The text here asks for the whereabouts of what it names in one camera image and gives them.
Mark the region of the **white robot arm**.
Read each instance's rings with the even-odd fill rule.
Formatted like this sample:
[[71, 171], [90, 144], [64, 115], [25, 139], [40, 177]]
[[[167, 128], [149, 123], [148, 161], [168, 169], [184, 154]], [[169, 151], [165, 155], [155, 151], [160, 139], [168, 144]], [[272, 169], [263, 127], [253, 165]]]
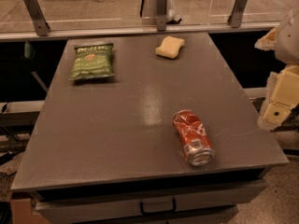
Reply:
[[286, 64], [279, 73], [270, 73], [258, 118], [262, 129], [275, 130], [299, 105], [299, 6], [293, 7], [254, 47], [273, 50], [275, 58]]

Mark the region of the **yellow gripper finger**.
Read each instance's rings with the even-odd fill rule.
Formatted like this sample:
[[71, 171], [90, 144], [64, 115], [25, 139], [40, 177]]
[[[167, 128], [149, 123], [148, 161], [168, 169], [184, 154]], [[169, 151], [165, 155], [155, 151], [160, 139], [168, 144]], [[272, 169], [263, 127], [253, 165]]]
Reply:
[[274, 50], [278, 28], [274, 27], [262, 38], [258, 39], [254, 47], [260, 50]]
[[258, 125], [275, 130], [299, 105], [299, 66], [287, 65], [279, 73], [271, 72], [266, 84]]

